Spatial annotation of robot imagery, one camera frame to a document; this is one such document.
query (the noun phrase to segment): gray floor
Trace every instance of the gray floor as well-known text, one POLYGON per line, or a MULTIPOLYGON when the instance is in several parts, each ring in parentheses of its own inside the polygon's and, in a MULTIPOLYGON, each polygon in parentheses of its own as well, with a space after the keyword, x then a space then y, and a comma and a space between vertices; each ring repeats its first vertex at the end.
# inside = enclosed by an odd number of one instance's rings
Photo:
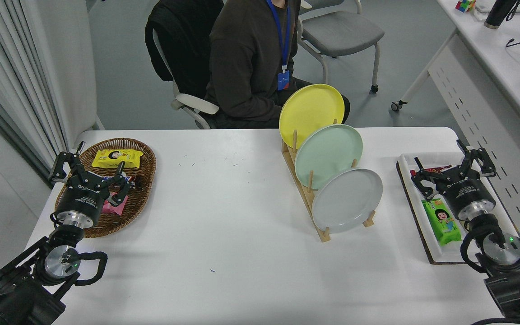
MULTIPOLYGON (((173 111, 172 83, 153 71, 144 26, 156 0, 110 0, 91 9, 90 24, 97 77, 97 113, 108 130, 191 129, 193 120, 173 111)), ((386 34, 380 41, 380 91, 370 95, 374 48, 327 58, 330 84, 351 102, 347 124, 354 127, 446 126, 462 134, 432 81, 400 112, 400 99, 454 25, 434 0, 362 0, 364 14, 386 34)), ((356 11, 354 2, 340 5, 356 11)), ((304 49, 295 57, 295 76, 322 81, 322 68, 304 49)))

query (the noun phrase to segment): perforated panel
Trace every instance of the perforated panel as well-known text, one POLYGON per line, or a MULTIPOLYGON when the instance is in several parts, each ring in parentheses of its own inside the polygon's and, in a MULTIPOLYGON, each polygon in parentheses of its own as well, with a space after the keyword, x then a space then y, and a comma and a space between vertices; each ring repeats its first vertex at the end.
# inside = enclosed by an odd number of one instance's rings
POLYGON ((520 233, 520 116, 459 37, 429 74, 471 146, 489 152, 497 167, 489 180, 520 233))

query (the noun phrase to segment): yellow plate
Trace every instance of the yellow plate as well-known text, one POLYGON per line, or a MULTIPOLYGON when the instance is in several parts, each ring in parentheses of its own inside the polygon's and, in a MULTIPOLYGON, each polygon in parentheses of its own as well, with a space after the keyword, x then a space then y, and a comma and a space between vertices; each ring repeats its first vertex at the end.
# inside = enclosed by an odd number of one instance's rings
POLYGON ((311 84, 295 92, 282 107, 280 135, 292 147, 294 130, 297 132, 297 148, 312 132, 337 120, 342 123, 344 101, 342 95, 327 84, 311 84))

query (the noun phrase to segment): light blue plate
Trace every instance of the light blue plate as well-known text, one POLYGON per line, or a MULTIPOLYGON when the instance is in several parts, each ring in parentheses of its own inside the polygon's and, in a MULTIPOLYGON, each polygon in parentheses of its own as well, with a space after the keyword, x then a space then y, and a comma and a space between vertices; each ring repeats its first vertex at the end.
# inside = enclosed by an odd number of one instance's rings
POLYGON ((314 131, 299 148, 294 163, 296 175, 308 187, 310 171, 312 189, 320 189, 331 177, 351 168, 362 156, 362 138, 353 127, 331 124, 314 131))

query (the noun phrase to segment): white table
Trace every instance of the white table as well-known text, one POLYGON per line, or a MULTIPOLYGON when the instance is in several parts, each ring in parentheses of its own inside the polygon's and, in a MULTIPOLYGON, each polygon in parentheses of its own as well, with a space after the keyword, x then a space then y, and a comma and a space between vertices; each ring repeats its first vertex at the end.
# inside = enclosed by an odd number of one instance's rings
POLYGON ((456 30, 402 101, 432 78, 469 143, 493 153, 499 175, 491 184, 520 232, 520 45, 505 48, 509 39, 520 41, 520 13, 489 29, 456 10, 456 0, 438 2, 456 30))
MULTIPOLYGON (((83 239, 105 275, 72 288, 56 324, 470 324, 499 317, 466 265, 430 265, 395 163, 458 150, 448 128, 359 128, 359 167, 381 176, 375 225, 321 243, 281 154, 277 130, 88 131, 88 146, 128 137, 157 172, 130 225, 83 239), (440 146, 426 146, 426 137, 440 146)), ((29 243, 52 231, 56 186, 29 243)), ((95 273, 83 264, 81 279, 95 273)))

